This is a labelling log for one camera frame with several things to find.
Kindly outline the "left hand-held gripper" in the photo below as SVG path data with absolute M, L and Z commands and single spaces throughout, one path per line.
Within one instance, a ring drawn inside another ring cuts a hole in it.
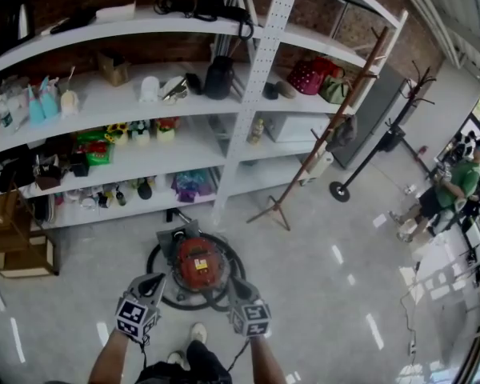
M 166 274 L 136 277 L 118 302 L 116 329 L 137 343 L 143 343 L 161 318 L 158 307 L 166 286 Z

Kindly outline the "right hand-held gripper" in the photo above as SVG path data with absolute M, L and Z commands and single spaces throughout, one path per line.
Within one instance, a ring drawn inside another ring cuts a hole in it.
M 270 308 L 261 299 L 256 286 L 243 278 L 231 277 L 228 281 L 228 298 L 231 307 L 229 321 L 236 334 L 244 338 L 270 336 Z

